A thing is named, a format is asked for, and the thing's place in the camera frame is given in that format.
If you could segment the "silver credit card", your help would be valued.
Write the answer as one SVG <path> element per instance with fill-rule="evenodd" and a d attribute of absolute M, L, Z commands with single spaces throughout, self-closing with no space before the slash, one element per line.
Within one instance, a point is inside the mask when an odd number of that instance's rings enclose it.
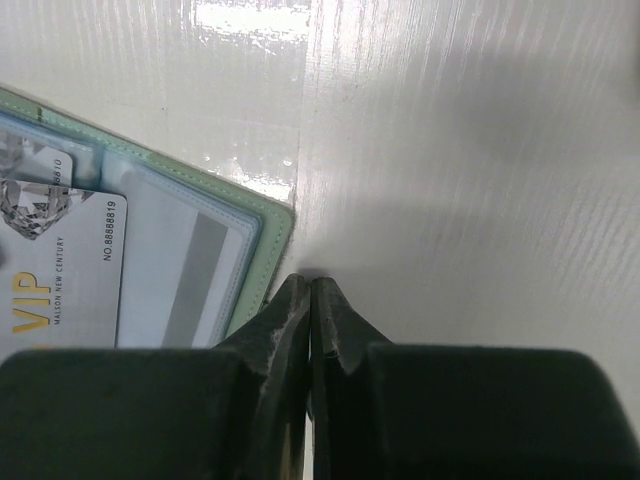
<path fill-rule="evenodd" d="M 116 342 L 127 201 L 1 182 L 1 356 Z"/>
<path fill-rule="evenodd" d="M 230 321 L 260 220 L 153 173 L 124 173 L 113 186 L 128 201 L 118 346 L 214 345 Z"/>
<path fill-rule="evenodd" d="M 1 127 L 1 177 L 70 187 L 73 159 L 40 134 Z"/>

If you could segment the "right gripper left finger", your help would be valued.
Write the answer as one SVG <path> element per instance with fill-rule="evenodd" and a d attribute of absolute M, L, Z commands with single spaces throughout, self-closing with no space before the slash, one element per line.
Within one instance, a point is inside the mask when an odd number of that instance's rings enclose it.
<path fill-rule="evenodd" d="M 299 479 L 310 289 L 210 349 L 38 349 L 1 366 L 5 479 Z"/>

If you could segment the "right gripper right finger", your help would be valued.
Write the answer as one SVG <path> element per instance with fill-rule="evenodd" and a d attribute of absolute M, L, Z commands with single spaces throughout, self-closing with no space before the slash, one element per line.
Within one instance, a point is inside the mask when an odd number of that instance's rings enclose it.
<path fill-rule="evenodd" d="M 635 479 L 639 444 L 588 356 L 391 342 L 311 284 L 318 479 Z"/>

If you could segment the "green leather card holder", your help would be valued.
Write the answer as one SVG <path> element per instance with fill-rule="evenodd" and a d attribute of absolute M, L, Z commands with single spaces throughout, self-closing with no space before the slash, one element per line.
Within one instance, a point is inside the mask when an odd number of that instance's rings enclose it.
<path fill-rule="evenodd" d="M 1 94 L 1 354 L 205 348 L 260 309 L 292 211 Z"/>

